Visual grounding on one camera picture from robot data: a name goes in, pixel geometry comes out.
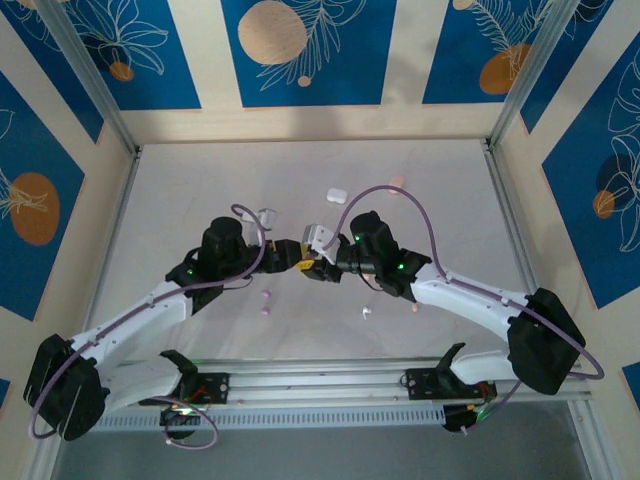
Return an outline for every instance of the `small pink object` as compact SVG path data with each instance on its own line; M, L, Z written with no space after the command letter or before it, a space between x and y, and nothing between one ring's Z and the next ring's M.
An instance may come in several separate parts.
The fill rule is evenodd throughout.
M392 187L398 187L398 188L404 187L404 176L394 175L393 177L391 177L391 180L389 180L389 185L391 185ZM396 192L395 190L388 190L388 192L391 193L392 195L398 194L398 192Z

